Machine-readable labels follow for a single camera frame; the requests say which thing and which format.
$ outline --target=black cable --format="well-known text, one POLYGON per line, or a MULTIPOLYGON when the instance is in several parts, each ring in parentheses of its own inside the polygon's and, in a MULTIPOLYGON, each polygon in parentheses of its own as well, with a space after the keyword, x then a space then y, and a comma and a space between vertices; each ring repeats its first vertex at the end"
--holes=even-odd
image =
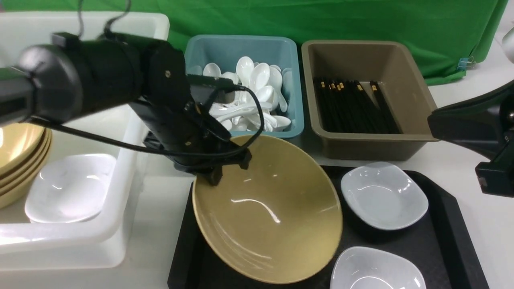
POLYGON ((79 7, 78 7, 78 15, 79 15, 79 35, 78 37, 81 38, 82 35, 84 35, 84 19, 82 19, 82 6, 84 4, 84 0, 79 0, 79 7))
POLYGON ((130 12, 131 6, 132 6, 132 1, 126 0, 125 11, 120 16, 111 18, 105 23, 105 25, 103 27, 103 34, 107 37, 107 39, 113 38, 113 32, 111 31, 111 27, 112 27, 113 23, 122 19, 123 17, 127 16, 127 14, 130 12))
POLYGON ((263 115, 263 112, 262 112, 261 104, 259 103, 259 99, 255 95, 255 93, 253 93, 253 91, 250 90, 249 88, 247 88, 245 86, 242 86, 242 85, 236 85, 235 87, 236 87, 236 89, 235 89, 236 91, 246 91, 246 92, 248 92, 252 96, 253 100, 255 101, 255 103, 257 105, 257 111, 259 112, 259 120, 261 121, 261 126, 259 127, 257 132, 252 137, 250 137, 250 139, 245 144, 243 144, 242 146, 240 146, 237 149, 234 149, 234 150, 229 151, 229 152, 224 152, 224 153, 209 153, 209 154, 206 154, 206 153, 185 153, 185 152, 174 152, 174 151, 166 151, 166 150, 157 150, 157 149, 151 149, 151 148, 146 148, 146 147, 142 147, 142 146, 137 146, 137 145, 134 145, 134 144, 129 144, 129 143, 123 142, 123 141, 118 141, 118 140, 115 140, 115 139, 112 139, 112 138, 103 137, 103 136, 100 136, 100 135, 96 135, 96 134, 92 134, 92 133, 88 133, 88 132, 72 129, 72 128, 65 127, 65 126, 60 125, 60 124, 51 123, 50 121, 43 120, 43 119, 40 119, 40 118, 31 118, 29 120, 29 122, 32 123, 32 124, 40 125, 42 127, 46 127, 48 129, 56 130, 56 131, 59 131, 59 132, 63 132, 63 133, 67 133, 67 134, 71 134, 71 135, 75 135, 75 136, 79 136, 79 137, 83 137, 83 138, 87 138, 87 139, 91 139, 91 140, 95 140, 95 141, 99 141, 99 142, 103 142, 103 143, 106 143, 108 145, 113 145, 113 146, 121 147, 121 148, 124 148, 124 149, 129 149, 129 150, 132 150, 132 151, 136 151, 136 152, 149 153, 149 154, 158 154, 158 155, 166 155, 166 156, 225 158, 225 157, 229 157, 229 156, 232 156, 232 155, 235 155, 235 154, 243 152, 246 148, 248 148, 260 136, 260 134, 264 130, 264 115, 263 115))

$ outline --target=brown plastic bin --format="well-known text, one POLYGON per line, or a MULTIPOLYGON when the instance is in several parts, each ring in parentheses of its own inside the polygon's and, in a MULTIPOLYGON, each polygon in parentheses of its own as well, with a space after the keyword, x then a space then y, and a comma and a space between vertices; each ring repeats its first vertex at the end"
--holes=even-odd
POLYGON ((432 137, 427 117, 436 109, 419 69, 402 44, 384 41, 313 40, 302 45, 310 123, 334 159, 407 160, 432 137), (313 77, 358 80, 372 95, 377 81, 402 134, 331 133, 323 129, 313 77))

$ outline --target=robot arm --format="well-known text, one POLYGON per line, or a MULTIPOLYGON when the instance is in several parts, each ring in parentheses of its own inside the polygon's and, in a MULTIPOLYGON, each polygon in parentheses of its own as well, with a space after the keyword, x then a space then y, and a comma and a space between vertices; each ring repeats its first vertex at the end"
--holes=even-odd
POLYGON ((491 162, 475 168, 482 191, 514 197, 514 81, 482 96, 442 107, 428 117, 432 135, 491 162))
POLYGON ((17 66, 0 69, 0 127, 31 122, 59 129, 129 104, 151 131, 147 147, 173 151, 168 158, 177 169, 217 185, 221 166, 246 169, 251 160, 208 113, 215 97, 238 89, 245 88, 228 79, 186 76, 182 52, 166 41, 110 33, 82 42, 56 33, 52 44, 29 47, 17 66))

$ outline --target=white table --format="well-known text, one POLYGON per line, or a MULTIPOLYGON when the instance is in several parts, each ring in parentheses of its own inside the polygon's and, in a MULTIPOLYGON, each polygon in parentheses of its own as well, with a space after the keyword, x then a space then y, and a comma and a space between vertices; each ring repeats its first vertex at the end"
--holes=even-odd
MULTIPOLYGON (((512 7, 506 15, 514 15, 512 7)), ((502 22, 498 37, 511 27, 502 22)), ((459 82, 430 87, 439 107, 469 99, 514 79, 497 42, 487 60, 459 82)), ((322 165, 358 166, 363 162, 329 160, 321 155, 318 137, 306 123, 297 142, 322 165)), ((474 167, 486 159, 446 142, 430 143, 401 168, 421 172, 459 202, 476 252, 491 289, 514 287, 514 199, 482 194, 474 167)), ((125 261, 116 268, 0 273, 0 288, 8 289, 167 289, 189 185, 193 177, 177 172, 161 156, 149 156, 133 234, 125 261)))

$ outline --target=chopsticks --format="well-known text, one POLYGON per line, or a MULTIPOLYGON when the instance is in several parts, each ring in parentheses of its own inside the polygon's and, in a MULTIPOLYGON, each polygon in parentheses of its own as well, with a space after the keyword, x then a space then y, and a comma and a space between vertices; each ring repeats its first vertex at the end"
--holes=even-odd
POLYGON ((398 124, 394 120, 393 114, 391 113, 391 109, 389 108, 386 98, 384 97, 382 90, 380 89, 380 86, 378 85, 378 82, 376 81, 370 81, 371 90, 373 91, 373 95, 375 96, 375 99, 377 100, 378 107, 382 111, 382 115, 385 121, 385 124, 388 127, 389 133, 391 134, 399 134, 400 128, 398 127, 398 124))
POLYGON ((315 77, 323 128, 335 133, 401 133, 378 83, 370 83, 373 97, 358 81, 315 77))

